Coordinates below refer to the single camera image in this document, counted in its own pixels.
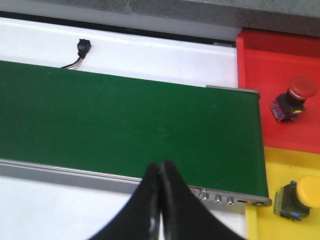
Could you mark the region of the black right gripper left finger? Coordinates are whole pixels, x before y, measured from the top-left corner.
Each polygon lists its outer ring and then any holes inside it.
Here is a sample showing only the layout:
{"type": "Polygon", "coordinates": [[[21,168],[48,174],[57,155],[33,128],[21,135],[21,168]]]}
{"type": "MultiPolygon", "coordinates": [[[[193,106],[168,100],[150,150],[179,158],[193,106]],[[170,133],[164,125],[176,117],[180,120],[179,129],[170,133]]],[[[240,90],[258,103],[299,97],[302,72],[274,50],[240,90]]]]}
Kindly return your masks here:
{"type": "Polygon", "coordinates": [[[160,231],[159,166],[151,163],[124,207],[92,240],[157,240],[160,231]]]}

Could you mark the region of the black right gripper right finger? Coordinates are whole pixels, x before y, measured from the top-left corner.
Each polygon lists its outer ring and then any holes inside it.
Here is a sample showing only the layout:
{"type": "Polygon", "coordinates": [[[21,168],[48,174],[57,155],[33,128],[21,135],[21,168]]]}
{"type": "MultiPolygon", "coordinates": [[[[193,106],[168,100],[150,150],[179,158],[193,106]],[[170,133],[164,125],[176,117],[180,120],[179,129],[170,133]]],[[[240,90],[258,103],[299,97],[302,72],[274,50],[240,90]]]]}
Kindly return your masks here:
{"type": "Polygon", "coordinates": [[[166,240],[242,240],[191,192],[173,161],[160,167],[160,207],[166,240]]]}

